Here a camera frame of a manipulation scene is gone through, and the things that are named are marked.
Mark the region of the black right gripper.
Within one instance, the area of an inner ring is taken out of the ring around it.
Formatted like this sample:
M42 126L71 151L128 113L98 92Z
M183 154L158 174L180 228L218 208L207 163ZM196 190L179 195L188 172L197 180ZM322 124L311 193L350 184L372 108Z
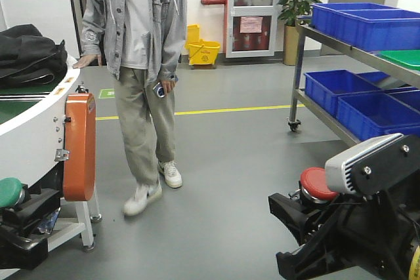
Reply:
M380 279L419 278L416 193L381 191L370 200L339 197L323 212L279 193L270 195L268 204L299 245L276 253L284 279L313 279L351 267Z

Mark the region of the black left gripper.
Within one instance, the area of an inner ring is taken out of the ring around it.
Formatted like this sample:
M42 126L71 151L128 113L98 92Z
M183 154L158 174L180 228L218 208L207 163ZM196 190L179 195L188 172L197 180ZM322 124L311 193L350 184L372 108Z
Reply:
M1 209L1 269L33 270L49 255L47 239L28 239L50 234L58 219L62 194L50 188L14 208Z

